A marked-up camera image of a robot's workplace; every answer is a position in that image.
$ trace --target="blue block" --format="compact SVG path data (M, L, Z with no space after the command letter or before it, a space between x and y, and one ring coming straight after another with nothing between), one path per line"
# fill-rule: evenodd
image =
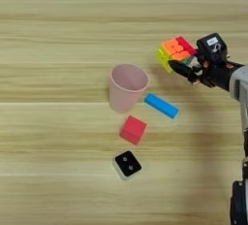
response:
M148 94L145 97L144 102L172 119L174 119L179 113L179 109L177 107L164 101L154 94Z

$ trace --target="colorful cube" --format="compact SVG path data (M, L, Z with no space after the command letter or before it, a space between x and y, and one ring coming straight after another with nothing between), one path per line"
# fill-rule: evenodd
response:
M146 123L133 116L128 116L120 132L120 137L134 145L137 145L143 136L145 128Z
M175 39L165 41L158 50L158 60L162 66L172 73L173 69L169 64L169 60L180 60L189 65L196 54L196 50L182 36Z

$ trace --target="cup rim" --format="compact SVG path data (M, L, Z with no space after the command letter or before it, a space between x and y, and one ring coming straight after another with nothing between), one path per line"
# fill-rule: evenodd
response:
M119 66L132 66L132 67L137 68L138 70L142 71L142 72L145 74L146 78L147 78L147 83L146 83L145 87L143 87L143 88L141 88L141 89L138 89L138 90L131 90L131 89L126 89L126 88L120 86L120 85L114 80L114 78L113 78L113 76L112 76L113 71L114 71L117 67L119 67ZM146 74L146 72L145 72L142 68L140 68L140 67L138 67L138 66L136 66L136 65L133 65L133 64L118 64L118 65L114 66L114 67L112 68L111 72L110 72L110 79L111 79L111 81L112 81L117 87L119 87L120 89L122 89L122 90L124 90L124 91L127 91L127 92L131 92L131 93L142 92L142 91L145 90L145 89L147 88L147 86L149 85L149 77L148 77L148 75Z

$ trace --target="toy block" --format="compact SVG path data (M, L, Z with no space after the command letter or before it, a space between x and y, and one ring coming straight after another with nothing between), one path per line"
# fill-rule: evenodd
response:
M148 94L145 97L144 102L172 119L176 118L179 113L179 109L177 107L154 94Z
M165 41L161 44L157 58L162 66L169 72L172 73L169 61L180 60L186 65L190 64L196 50L186 41L182 36L169 41Z
M127 179L133 174L141 170L141 165L135 155L131 151L125 151L114 158L114 165L123 179Z
M137 145L144 134L145 128L146 123L129 115L120 132L120 137L133 145Z

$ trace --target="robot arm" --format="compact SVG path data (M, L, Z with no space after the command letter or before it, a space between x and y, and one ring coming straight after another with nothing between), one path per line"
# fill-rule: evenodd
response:
M174 71L192 84L202 83L208 87L218 86L229 91L240 103L245 159L242 163L243 181L232 185L231 224L248 224L248 66L228 60L228 49L217 34L197 41L198 65L188 67L177 60L169 61Z

